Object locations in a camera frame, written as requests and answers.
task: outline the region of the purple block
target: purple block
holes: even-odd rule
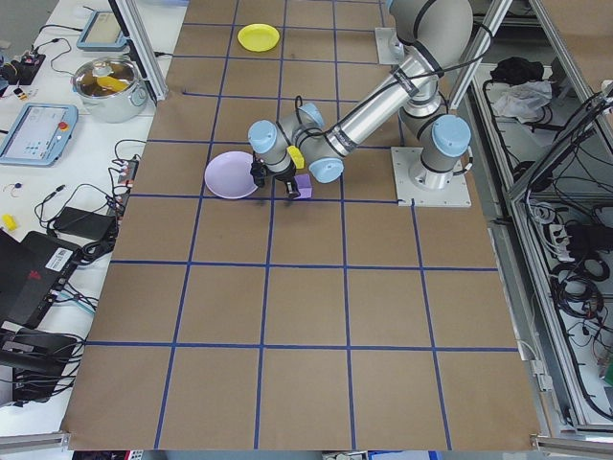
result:
[[[295,177],[296,185],[298,185],[298,191],[300,196],[297,199],[311,198],[313,195],[313,189],[310,186],[310,175],[299,174]]]

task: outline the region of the cooking pot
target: cooking pot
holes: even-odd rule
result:
[[[73,77],[73,89],[92,116],[108,123],[138,115],[148,100],[138,70],[123,57],[101,57],[82,65]]]

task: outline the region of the white table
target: white table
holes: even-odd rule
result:
[[[61,24],[82,28],[88,17],[83,5],[96,10],[109,10],[105,0],[59,0],[48,24]],[[144,1],[139,3],[149,40],[155,51],[171,53],[179,35],[185,15],[185,7],[155,6]],[[83,52],[76,47],[78,32],[60,28],[44,29],[34,45],[44,43],[56,37],[65,37],[73,50],[54,63],[56,69],[75,72],[84,63],[109,56],[108,53]],[[81,183],[90,183],[110,193],[110,179],[107,168],[114,158],[113,147],[117,141],[125,138],[146,140],[151,126],[155,105],[149,101],[148,107],[138,116],[120,124],[108,124],[89,115],[83,107],[79,96],[73,92],[71,77],[52,70],[50,62],[55,56],[67,49],[61,40],[41,48],[47,55],[34,84],[23,87],[29,93],[26,102],[73,104],[79,109],[79,121],[63,155],[50,168],[0,166],[0,215],[14,216],[19,227],[11,232],[21,240],[29,231],[42,231],[34,215],[34,207],[57,186],[65,189],[45,205],[45,216],[52,217]],[[170,57],[158,59],[164,75],[170,66]],[[6,98],[0,100],[0,128],[8,130],[25,102],[12,94],[10,87]],[[120,155],[131,158],[141,153],[144,144],[123,143]],[[13,191],[10,184],[21,183],[22,187]],[[71,206],[93,210],[102,204],[102,194],[90,188],[78,192]],[[73,242],[85,243],[76,237],[65,237]],[[71,278],[71,283],[86,295],[98,297],[108,268],[110,257],[107,255],[94,264],[79,268]],[[78,306],[63,304],[53,306],[38,327],[41,331],[52,333],[72,333],[86,336],[91,326],[92,316]],[[29,402],[24,407],[0,408],[0,436],[49,433],[59,430],[65,412],[70,391],[51,398],[46,403]],[[38,453],[36,458],[43,458]]]

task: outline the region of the pot lid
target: pot lid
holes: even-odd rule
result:
[[[81,66],[73,87],[82,96],[103,98],[127,90],[136,80],[136,68],[128,59],[102,57]]]

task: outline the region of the yellow plate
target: yellow plate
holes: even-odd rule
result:
[[[250,24],[238,31],[238,42],[249,51],[272,50],[279,42],[279,31],[267,24]]]

